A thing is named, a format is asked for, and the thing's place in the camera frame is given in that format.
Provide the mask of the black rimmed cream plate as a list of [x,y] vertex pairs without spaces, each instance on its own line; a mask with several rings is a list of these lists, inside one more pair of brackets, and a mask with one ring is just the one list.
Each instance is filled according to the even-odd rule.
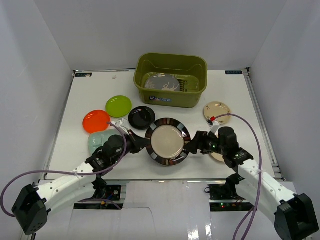
[[186,126],[174,118],[160,118],[152,123],[145,133],[149,140],[146,146],[149,156],[163,166],[175,166],[189,155],[184,146],[191,141]]

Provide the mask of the grey deer pattern plate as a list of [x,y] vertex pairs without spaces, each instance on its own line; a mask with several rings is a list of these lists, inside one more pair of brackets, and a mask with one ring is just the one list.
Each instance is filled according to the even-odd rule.
[[146,80],[144,88],[161,91],[179,92],[181,90],[181,85],[175,76],[165,73],[157,73],[150,76]]

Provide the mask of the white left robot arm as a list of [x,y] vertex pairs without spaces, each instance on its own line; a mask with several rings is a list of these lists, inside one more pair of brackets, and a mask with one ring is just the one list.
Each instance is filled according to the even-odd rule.
[[48,218],[84,199],[99,200],[105,196],[102,176],[109,173],[127,154],[137,154],[150,140],[131,130],[124,135],[112,135],[74,171],[39,185],[25,186],[19,193],[12,212],[25,235],[40,230]]

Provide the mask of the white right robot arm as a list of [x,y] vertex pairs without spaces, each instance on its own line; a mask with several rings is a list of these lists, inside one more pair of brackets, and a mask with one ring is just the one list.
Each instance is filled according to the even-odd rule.
[[282,240],[303,240],[319,231],[312,200],[306,194],[296,194],[259,169],[253,156],[239,146],[231,127],[222,127],[215,135],[198,131],[184,149],[192,154],[217,153],[234,174],[228,177],[226,195],[236,200],[244,198],[263,213],[274,225]]

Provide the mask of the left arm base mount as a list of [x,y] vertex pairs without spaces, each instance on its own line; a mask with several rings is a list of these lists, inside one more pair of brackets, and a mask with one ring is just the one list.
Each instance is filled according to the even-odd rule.
[[93,195],[94,199],[119,201],[121,199],[121,185],[104,185],[99,187]]

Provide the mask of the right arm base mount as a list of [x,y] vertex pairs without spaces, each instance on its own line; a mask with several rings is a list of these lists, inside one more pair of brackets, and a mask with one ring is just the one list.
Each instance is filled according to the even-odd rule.
[[246,212],[254,207],[227,184],[209,184],[204,192],[209,195],[211,212]]

